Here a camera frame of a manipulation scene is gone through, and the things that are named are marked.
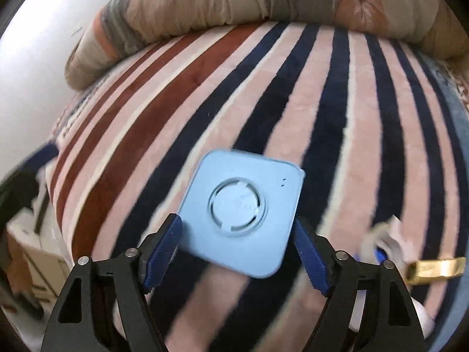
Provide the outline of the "light blue square device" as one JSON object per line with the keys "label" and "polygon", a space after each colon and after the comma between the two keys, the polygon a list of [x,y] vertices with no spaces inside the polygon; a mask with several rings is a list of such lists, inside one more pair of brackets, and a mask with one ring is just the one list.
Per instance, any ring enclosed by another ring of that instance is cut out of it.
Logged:
{"label": "light blue square device", "polygon": [[284,160],[215,149],[199,162],[178,214],[181,250],[264,279],[280,268],[305,179]]}

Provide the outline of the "crumpled white wrapper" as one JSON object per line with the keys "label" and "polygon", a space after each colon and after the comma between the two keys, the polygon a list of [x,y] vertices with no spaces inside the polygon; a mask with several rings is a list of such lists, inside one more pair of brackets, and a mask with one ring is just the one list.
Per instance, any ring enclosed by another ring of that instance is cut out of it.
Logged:
{"label": "crumpled white wrapper", "polygon": [[362,240],[358,260],[374,265],[390,260],[398,269],[404,269],[416,259],[416,250],[411,241],[404,239],[401,229],[402,222],[394,215],[375,224]]}

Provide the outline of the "gold rectangular bar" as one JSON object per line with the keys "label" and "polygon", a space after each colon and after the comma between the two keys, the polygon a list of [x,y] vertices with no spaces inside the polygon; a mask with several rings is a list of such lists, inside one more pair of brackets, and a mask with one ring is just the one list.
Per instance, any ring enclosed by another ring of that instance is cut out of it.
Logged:
{"label": "gold rectangular bar", "polygon": [[465,257],[414,261],[406,269],[405,281],[408,285],[429,285],[437,281],[450,280],[462,276],[465,266]]}

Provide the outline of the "cardboard box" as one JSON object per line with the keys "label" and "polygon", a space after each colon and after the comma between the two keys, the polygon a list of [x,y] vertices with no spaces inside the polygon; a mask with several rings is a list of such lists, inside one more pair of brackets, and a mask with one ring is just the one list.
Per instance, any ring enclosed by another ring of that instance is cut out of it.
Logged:
{"label": "cardboard box", "polygon": [[45,212],[40,232],[36,219],[26,209],[6,225],[7,234],[17,242],[32,278],[32,294],[48,312],[52,310],[73,267],[56,216],[51,207]]}

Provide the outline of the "white small bottle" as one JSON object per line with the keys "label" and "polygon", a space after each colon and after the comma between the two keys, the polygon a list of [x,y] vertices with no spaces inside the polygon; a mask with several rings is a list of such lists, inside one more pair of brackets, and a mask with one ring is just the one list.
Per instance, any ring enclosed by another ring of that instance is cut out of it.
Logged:
{"label": "white small bottle", "polygon": [[[363,317],[364,306],[365,306],[365,300],[366,300],[366,292],[359,291],[355,299],[355,305],[354,305],[354,309],[351,315],[351,320],[349,323],[349,328],[352,329],[352,331],[354,332],[358,332],[360,328],[361,320]],[[420,304],[415,299],[412,299],[412,303],[415,307],[417,317],[421,325],[421,330],[423,332],[423,336],[426,339],[432,333],[434,326],[435,326],[435,322],[429,316],[425,307],[422,304]]]}

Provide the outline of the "rolled beige patchwork duvet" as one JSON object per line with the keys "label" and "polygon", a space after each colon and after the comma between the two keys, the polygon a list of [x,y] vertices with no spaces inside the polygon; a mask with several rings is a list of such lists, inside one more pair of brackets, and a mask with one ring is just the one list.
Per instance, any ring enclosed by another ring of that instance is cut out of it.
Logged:
{"label": "rolled beige patchwork duvet", "polygon": [[69,56],[65,79],[81,91],[150,44],[192,30],[264,20],[404,40],[468,77],[468,35],[444,0],[110,0]]}

